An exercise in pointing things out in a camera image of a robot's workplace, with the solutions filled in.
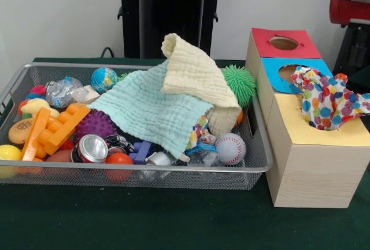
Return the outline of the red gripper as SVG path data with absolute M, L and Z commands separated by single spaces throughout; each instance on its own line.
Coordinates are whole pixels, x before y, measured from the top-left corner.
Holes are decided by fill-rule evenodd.
M 363 59 L 362 67 L 369 66 L 369 0 L 330 0 L 330 22 L 347 26 L 350 23 L 368 24 L 364 27 L 350 25 L 351 44 L 349 51 L 349 65 L 360 67 L 360 42 L 362 31 Z

